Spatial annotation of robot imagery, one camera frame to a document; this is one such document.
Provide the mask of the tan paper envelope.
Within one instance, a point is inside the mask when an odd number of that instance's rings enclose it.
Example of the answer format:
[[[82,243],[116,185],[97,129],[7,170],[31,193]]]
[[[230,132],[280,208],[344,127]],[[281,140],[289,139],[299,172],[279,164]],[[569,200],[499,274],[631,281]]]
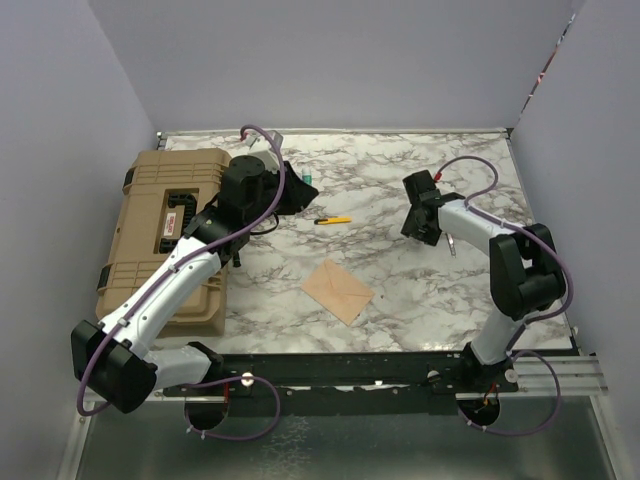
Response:
[[[313,271],[301,289],[347,326],[374,297],[368,286],[330,259]]]

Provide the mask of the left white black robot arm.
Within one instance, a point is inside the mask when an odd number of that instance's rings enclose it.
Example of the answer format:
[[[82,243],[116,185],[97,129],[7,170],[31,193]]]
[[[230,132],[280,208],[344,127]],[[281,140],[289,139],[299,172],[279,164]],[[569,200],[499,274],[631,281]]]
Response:
[[[75,377],[122,413],[155,390],[189,384],[206,395],[220,385],[221,357],[199,342],[152,351],[168,320],[193,291],[232,260],[252,230],[271,214],[295,215],[318,191],[287,161],[275,172],[254,156],[231,160],[219,193],[196,214],[165,262],[98,324],[81,321],[71,333]]]

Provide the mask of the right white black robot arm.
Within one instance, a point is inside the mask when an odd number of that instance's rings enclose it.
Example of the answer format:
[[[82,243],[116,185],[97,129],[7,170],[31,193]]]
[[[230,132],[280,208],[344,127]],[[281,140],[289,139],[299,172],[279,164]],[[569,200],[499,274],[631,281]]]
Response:
[[[435,246],[443,234],[453,235],[489,259],[494,310],[464,347],[457,368],[467,389],[481,391],[507,363],[507,352],[525,325],[567,292],[551,231],[540,223],[508,223],[458,193],[443,193],[427,170],[405,177],[403,185],[410,203],[403,236]]]

